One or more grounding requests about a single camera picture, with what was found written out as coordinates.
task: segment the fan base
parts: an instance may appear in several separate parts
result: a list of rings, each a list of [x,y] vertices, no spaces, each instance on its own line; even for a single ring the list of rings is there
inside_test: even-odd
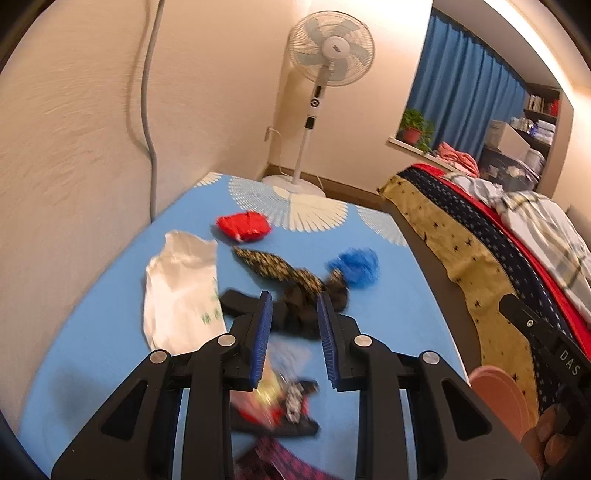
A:
[[[313,183],[300,179],[298,183],[291,182],[288,175],[271,175],[262,179],[265,185],[279,187],[290,193],[305,193],[307,195],[316,195],[317,197],[326,197],[325,193]]]

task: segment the blue curtain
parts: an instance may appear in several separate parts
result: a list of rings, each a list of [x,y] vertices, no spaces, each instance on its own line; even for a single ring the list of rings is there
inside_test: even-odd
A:
[[[490,121],[521,116],[525,94],[489,46],[433,10],[407,105],[435,123],[432,148],[447,142],[478,159]]]

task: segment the potted plant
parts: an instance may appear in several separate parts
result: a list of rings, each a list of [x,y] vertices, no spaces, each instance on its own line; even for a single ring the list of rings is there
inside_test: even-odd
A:
[[[415,108],[409,108],[404,112],[400,122],[402,140],[409,145],[415,145],[424,152],[430,150],[429,143],[435,130],[433,122],[425,120],[423,114]]]

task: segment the fan pole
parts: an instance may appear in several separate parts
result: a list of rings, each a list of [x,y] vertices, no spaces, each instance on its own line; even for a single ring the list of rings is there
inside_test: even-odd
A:
[[[318,73],[318,77],[314,84],[314,89],[312,90],[312,96],[310,97],[310,107],[308,108],[308,115],[306,117],[306,124],[304,126],[304,137],[301,139],[300,151],[298,152],[297,161],[295,162],[296,168],[291,179],[291,182],[294,185],[300,182],[301,163],[306,154],[306,150],[308,150],[312,130],[314,130],[314,124],[316,123],[320,105],[322,104],[322,99],[324,98],[324,90],[326,90],[326,83],[328,82],[329,77],[330,68],[328,65],[323,65],[323,67],[320,69],[320,72]]]

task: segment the red blanket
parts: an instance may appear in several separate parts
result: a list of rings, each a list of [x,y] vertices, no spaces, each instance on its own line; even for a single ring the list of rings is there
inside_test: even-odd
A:
[[[564,319],[569,324],[570,329],[573,332],[573,336],[577,339],[581,350],[587,355],[589,359],[591,359],[591,330],[587,327],[587,323],[583,320],[581,314],[573,307],[570,300],[564,295],[560,287],[556,284],[554,279],[550,276],[550,274],[546,271],[546,269],[542,266],[539,260],[533,256],[533,254],[527,249],[527,247],[521,243],[521,241],[513,235],[512,232],[507,230],[505,225],[501,222],[501,217],[499,214],[494,211],[492,208],[488,207],[484,203],[475,198],[468,195],[464,190],[462,190],[458,185],[442,178],[445,172],[439,168],[432,167],[431,165],[427,165],[424,163],[417,163],[414,164],[413,167],[420,168],[424,170],[434,177],[437,177],[442,183],[450,187],[454,192],[460,195],[465,201],[471,203],[476,207],[481,213],[483,213],[501,232],[503,232],[519,249],[522,255],[527,259],[527,261],[531,264],[535,272],[541,278],[542,282],[544,282],[544,286],[548,290],[548,292],[552,295],[554,301],[557,303],[560,312],[562,313]]]

